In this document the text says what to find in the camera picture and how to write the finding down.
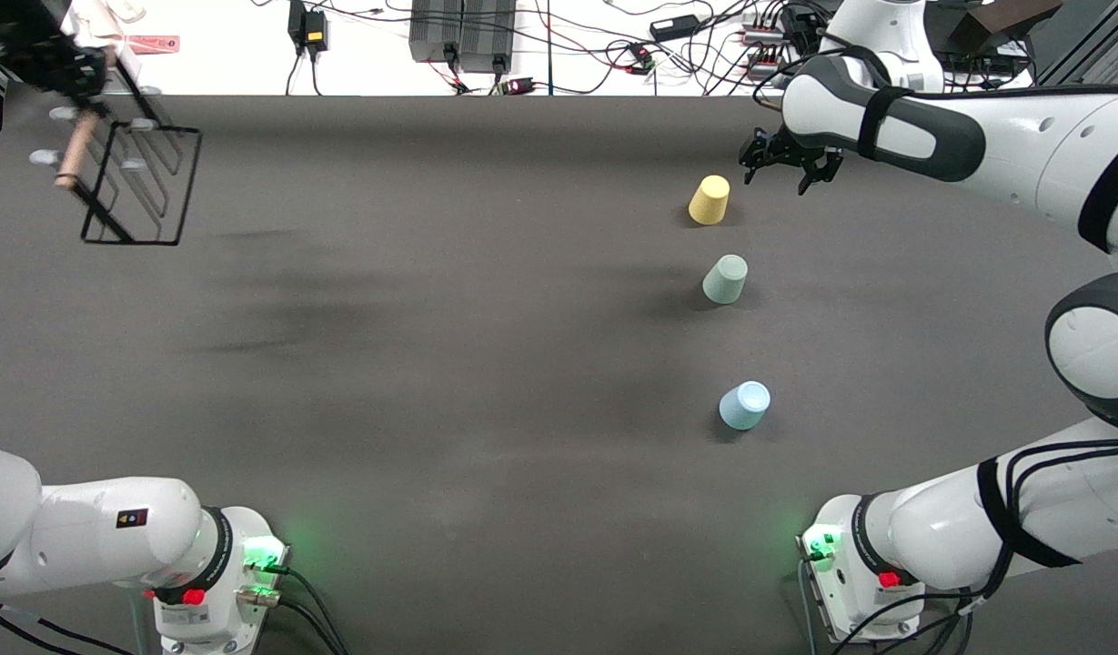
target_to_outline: gray tabletop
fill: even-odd
[[[55,103],[0,141],[0,447],[262,511],[358,654],[803,655],[822,502],[1087,415],[1042,323],[1096,250],[856,159],[741,187],[748,101],[171,101],[206,144],[154,249],[77,241],[27,164]],[[693,227],[708,173],[729,215]],[[726,253],[749,283],[709,306]],[[746,379],[774,407],[740,435]],[[22,604],[133,644],[111,586]],[[275,614],[258,653],[318,646]],[[970,652],[1118,653],[1118,554],[1008,581]]]

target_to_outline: green led light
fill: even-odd
[[[243,563],[247,567],[271,567],[284,559],[284,542],[273,535],[250,538],[243,543]]]

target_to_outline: red button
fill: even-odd
[[[882,571],[878,575],[878,583],[882,585],[883,589],[890,589],[891,586],[902,585],[902,579],[894,571]]]
[[[183,605],[202,605],[202,598],[206,594],[203,589],[186,589],[183,591]]]

